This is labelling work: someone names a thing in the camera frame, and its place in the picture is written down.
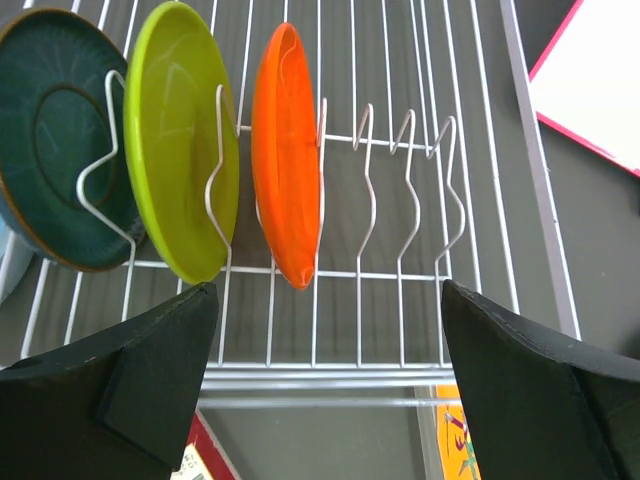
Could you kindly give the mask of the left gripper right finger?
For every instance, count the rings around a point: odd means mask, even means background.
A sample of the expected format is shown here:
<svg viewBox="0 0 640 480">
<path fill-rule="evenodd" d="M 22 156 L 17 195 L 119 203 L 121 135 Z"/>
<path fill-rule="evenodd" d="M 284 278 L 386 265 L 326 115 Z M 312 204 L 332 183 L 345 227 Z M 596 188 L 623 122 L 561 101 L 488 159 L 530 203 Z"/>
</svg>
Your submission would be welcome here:
<svg viewBox="0 0 640 480">
<path fill-rule="evenodd" d="M 443 329 L 485 479 L 636 479 L 639 362 L 447 280 Z"/>
</svg>

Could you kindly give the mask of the orange plastic plate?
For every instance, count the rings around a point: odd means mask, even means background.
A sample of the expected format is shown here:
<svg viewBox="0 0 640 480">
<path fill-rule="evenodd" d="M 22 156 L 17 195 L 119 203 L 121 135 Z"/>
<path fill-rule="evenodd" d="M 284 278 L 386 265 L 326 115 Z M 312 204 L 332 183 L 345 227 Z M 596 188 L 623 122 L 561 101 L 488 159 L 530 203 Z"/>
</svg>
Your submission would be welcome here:
<svg viewBox="0 0 640 480">
<path fill-rule="evenodd" d="M 319 234 L 319 146 L 306 51 L 289 22 L 274 30 L 256 75 L 251 164 L 267 245 L 285 279 L 303 290 Z"/>
</svg>

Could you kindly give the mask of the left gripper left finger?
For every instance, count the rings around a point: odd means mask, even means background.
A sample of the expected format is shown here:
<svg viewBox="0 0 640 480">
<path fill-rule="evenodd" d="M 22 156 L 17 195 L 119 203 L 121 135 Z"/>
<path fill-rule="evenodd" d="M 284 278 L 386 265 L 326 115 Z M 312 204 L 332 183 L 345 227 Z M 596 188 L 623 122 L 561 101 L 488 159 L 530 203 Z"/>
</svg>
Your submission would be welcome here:
<svg viewBox="0 0 640 480">
<path fill-rule="evenodd" d="M 218 321 L 214 283 L 1 372 L 4 479 L 167 479 Z"/>
</svg>

